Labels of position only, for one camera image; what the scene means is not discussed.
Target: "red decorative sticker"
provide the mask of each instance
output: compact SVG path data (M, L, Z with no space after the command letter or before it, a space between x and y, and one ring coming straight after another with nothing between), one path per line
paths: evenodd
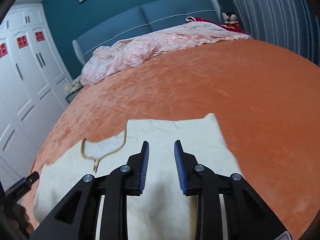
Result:
M27 37L22 36L22 37L17 38L17 43L18 43L19 49L22 49L23 47L28 46Z
M43 32L37 32L37 33L35 33L35 35L36 35L36 39L37 39L38 42L45 40Z
M0 44L0 58L8 54L7 46L5 43Z

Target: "wrinkled fabric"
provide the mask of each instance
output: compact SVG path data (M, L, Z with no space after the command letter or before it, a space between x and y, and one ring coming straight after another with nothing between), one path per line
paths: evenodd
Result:
M173 148L177 139L181 141L184 152L195 155L198 163L205 164L215 173L224 176L235 172L241 174L235 157L226 147L214 114L202 119L175 122L129 120L124 147L101 160L95 177L108 175L126 164L133 153L141 151L143 141L149 142L145 189L140 197L128 196L126 200L130 240L195 239L197 212L194 207L197 197L185 197L180 189ZM124 132L98 143L86 141L84 154L99 158L119 148L123 141ZM84 159L80 148L81 142L54 164L43 167L34 206L38 222L43 221L84 175L94 174L93 161ZM98 228L100 225L101 219L98 217Z
M82 69L84 86L93 85L121 70L136 67L151 57L204 43L250 38L209 22L189 22L136 38L101 46Z
M320 207L319 80L320 68L311 61L254 39L153 57L83 88L32 171L41 173L83 138L101 141L120 133L129 119L177 121L215 113L246 180L298 240ZM33 225L37 187L23 198Z

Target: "cream cloth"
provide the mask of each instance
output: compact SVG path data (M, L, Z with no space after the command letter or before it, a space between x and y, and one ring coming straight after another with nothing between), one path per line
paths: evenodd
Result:
M101 157L122 145L124 132L99 143L86 142L86 156ZM180 189L173 146L180 140L183 150L196 156L198 163L215 173L230 176L241 173L233 154L227 149L214 114L203 119L164 121L129 120L127 141L117 153L101 160L97 174L93 161L81 156L81 142L52 165L43 167L36 193L34 216L41 222L63 196L85 175L110 174L126 164L130 155L149 142L150 156L146 186L140 197L128 197L127 218L130 240L194 239L196 202Z

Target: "teal wall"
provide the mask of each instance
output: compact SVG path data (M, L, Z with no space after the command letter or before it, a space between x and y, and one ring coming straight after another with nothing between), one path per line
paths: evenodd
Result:
M130 8L156 0L43 0L44 12L58 51L76 78L82 65L76 58L72 41L100 22ZM218 0L224 11L234 11L231 0Z

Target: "white curtain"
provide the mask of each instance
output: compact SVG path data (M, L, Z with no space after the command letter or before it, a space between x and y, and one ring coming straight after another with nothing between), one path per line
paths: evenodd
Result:
M253 38L292 50L320 65L319 21L306 0L233 0Z

